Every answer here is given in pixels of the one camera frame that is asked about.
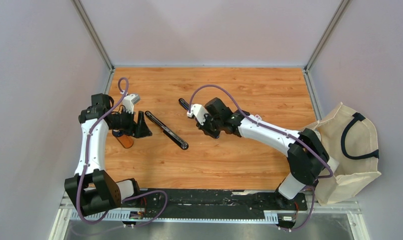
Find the black stapler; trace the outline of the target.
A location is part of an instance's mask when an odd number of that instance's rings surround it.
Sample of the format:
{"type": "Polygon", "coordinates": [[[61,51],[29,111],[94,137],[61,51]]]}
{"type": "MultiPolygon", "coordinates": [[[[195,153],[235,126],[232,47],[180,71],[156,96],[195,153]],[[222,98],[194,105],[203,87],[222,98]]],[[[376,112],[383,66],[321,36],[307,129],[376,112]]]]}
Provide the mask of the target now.
{"type": "Polygon", "coordinates": [[[182,150],[187,150],[189,148],[189,144],[183,140],[180,136],[178,136],[175,132],[173,132],[168,126],[166,126],[162,121],[160,121],[156,116],[154,116],[150,111],[144,112],[145,116],[152,121],[155,125],[157,125],[162,132],[171,139],[178,147],[182,150]]]}

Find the blue stapler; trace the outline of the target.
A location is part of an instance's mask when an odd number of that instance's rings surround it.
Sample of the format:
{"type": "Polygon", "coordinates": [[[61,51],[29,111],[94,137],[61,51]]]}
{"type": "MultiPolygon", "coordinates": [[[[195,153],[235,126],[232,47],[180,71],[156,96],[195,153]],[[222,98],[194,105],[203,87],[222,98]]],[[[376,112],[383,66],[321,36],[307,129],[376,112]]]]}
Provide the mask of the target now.
{"type": "Polygon", "coordinates": [[[190,105],[189,105],[189,103],[188,103],[185,99],[179,98],[179,99],[178,99],[178,103],[179,103],[179,105],[180,105],[181,107],[183,107],[186,111],[188,111],[188,110],[190,109],[190,105]]]}

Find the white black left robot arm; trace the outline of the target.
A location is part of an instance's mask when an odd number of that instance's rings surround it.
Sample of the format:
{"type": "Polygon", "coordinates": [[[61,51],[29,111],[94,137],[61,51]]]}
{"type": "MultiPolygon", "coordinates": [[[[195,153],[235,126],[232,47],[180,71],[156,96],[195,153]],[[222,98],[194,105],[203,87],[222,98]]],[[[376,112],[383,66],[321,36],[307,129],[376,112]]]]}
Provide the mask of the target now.
{"type": "Polygon", "coordinates": [[[118,103],[107,94],[94,94],[91,105],[78,116],[82,131],[81,152],[74,175],[64,181],[64,188],[82,217],[119,208],[123,201],[132,208],[141,204],[143,195],[137,181],[128,178],[116,182],[105,166],[109,133],[126,149],[133,145],[133,139],[152,135],[144,112],[134,111],[140,99],[137,93],[131,93],[118,103]]]}

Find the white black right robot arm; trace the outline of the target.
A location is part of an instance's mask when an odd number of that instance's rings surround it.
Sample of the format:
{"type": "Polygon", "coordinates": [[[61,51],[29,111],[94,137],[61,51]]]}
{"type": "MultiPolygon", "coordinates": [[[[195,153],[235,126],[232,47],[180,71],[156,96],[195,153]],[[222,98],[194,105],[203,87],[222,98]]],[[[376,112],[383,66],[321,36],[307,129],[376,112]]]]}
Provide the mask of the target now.
{"type": "Polygon", "coordinates": [[[217,97],[206,103],[192,104],[187,117],[207,136],[217,139],[221,132],[252,139],[284,154],[290,173],[277,188],[275,204],[286,210],[295,196],[306,186],[314,186],[319,178],[330,177],[339,166],[326,151],[318,134],[312,129],[285,129],[263,121],[243,110],[231,111],[217,97]]]}

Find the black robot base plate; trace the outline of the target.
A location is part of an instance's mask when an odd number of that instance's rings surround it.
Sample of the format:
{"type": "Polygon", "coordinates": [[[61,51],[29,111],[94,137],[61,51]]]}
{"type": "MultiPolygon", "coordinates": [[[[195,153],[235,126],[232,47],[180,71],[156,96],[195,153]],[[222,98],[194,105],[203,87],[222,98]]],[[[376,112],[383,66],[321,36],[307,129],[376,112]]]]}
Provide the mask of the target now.
{"type": "Polygon", "coordinates": [[[274,191],[245,191],[245,190],[219,190],[219,189],[162,189],[148,188],[140,190],[144,194],[135,200],[128,200],[123,206],[142,208],[147,211],[149,207],[159,208],[164,203],[165,208],[168,202],[173,204],[188,205],[237,205],[255,207],[261,210],[284,210],[288,211],[295,207],[299,210],[298,204],[302,204],[302,210],[308,209],[303,193],[298,193],[292,200],[280,197],[274,191]]]}

